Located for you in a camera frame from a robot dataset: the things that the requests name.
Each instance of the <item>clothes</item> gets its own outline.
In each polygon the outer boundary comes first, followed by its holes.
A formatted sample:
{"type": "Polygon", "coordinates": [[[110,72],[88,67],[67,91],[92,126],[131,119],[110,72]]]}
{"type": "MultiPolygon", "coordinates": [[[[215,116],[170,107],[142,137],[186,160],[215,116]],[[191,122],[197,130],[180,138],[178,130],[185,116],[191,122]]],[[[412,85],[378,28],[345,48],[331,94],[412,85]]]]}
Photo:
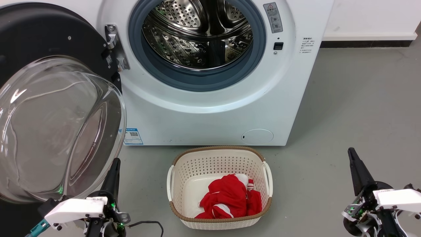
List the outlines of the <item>clothes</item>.
{"type": "Polygon", "coordinates": [[[204,212],[196,218],[222,219],[255,215],[262,210],[260,192],[246,175],[226,175],[209,185],[200,201],[204,212]]]}

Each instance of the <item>teal connector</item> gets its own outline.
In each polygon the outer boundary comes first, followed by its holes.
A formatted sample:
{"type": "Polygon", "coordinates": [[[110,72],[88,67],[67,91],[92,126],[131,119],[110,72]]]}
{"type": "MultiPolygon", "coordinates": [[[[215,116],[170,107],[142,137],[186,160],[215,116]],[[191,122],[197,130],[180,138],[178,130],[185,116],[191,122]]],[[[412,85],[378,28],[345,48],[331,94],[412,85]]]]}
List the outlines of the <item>teal connector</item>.
{"type": "Polygon", "coordinates": [[[38,225],[36,225],[34,228],[31,229],[31,233],[27,236],[37,237],[49,227],[50,227],[50,224],[45,219],[43,219],[42,221],[38,223],[38,225]]]}

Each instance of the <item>perforated basket wall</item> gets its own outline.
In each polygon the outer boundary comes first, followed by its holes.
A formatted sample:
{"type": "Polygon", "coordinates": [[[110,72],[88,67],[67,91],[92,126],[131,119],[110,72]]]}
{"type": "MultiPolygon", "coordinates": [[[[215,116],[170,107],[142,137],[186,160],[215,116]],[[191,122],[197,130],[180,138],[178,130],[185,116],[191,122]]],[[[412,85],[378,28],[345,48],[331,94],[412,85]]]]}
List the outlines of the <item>perforated basket wall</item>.
{"type": "Polygon", "coordinates": [[[240,146],[219,146],[191,149],[174,160],[171,209],[188,227],[193,229],[236,229],[254,225],[271,204],[264,157],[256,150],[240,146]],[[262,212],[253,216],[231,219],[195,219],[183,215],[184,185],[192,177],[208,174],[245,174],[254,180],[255,190],[261,193],[262,212]]]}

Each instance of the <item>basket handle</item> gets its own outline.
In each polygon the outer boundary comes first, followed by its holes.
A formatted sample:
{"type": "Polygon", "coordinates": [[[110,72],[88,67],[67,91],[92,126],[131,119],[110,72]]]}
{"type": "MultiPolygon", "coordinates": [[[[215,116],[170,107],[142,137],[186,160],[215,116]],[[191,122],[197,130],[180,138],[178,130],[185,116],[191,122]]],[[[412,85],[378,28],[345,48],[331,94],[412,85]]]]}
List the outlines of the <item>basket handle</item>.
{"type": "Polygon", "coordinates": [[[174,166],[171,165],[170,169],[168,170],[168,174],[167,174],[167,195],[168,195],[168,201],[172,202],[173,201],[173,191],[172,191],[172,179],[173,179],[173,170],[174,170],[174,166]]]}
{"type": "Polygon", "coordinates": [[[272,172],[270,171],[269,165],[266,163],[266,161],[263,162],[264,168],[265,168],[265,176],[264,179],[266,181],[266,190],[269,195],[269,197],[272,197],[273,195],[273,179],[272,179],[272,172]]]}

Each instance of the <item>white wall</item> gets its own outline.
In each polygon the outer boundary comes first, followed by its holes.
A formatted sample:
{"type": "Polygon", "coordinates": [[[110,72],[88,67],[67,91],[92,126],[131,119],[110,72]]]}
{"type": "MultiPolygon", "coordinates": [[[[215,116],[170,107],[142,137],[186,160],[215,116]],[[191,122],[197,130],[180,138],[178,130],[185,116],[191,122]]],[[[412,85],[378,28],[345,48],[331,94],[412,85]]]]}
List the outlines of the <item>white wall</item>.
{"type": "Polygon", "coordinates": [[[414,40],[421,0],[335,0],[323,40],[414,40]]]}

